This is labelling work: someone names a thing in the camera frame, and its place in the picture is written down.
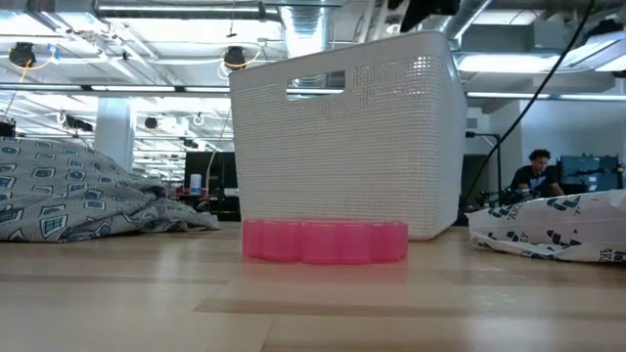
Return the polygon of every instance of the wooden table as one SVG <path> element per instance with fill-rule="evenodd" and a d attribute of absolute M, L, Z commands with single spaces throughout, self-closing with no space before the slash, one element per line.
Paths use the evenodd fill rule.
<path fill-rule="evenodd" d="M 242 259 L 219 232 L 0 243 L 0 351 L 608 351 L 626 347 L 626 272 L 470 247 L 407 261 Z"/>

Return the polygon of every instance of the man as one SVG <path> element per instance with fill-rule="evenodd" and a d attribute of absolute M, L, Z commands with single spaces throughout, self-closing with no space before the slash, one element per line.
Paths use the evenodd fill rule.
<path fill-rule="evenodd" d="M 528 157 L 530 165 L 522 166 L 515 173 L 511 187 L 521 194 L 524 200 L 539 193 L 542 198 L 565 196 L 557 178 L 546 172 L 550 152 L 536 150 Z"/>

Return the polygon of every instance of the pink plastic container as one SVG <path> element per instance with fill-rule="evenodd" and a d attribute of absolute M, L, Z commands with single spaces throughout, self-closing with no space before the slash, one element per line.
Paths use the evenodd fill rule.
<path fill-rule="evenodd" d="M 407 256 L 409 227 L 397 221 L 247 219 L 244 254 L 276 262 L 395 262 Z"/>

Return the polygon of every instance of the white plastic basket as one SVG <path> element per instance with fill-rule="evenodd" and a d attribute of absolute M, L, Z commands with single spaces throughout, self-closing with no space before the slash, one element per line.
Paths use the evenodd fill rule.
<path fill-rule="evenodd" d="M 340 94 L 287 99 L 345 71 Z M 231 75 L 241 210 L 397 219 L 428 240 L 457 217 L 467 102 L 446 38 L 419 32 Z"/>

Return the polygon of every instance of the white shopping bag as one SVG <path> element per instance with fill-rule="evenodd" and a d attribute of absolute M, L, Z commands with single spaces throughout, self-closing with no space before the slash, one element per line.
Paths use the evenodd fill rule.
<path fill-rule="evenodd" d="M 541 259 L 626 262 L 626 190 L 468 214 L 474 245 Z"/>

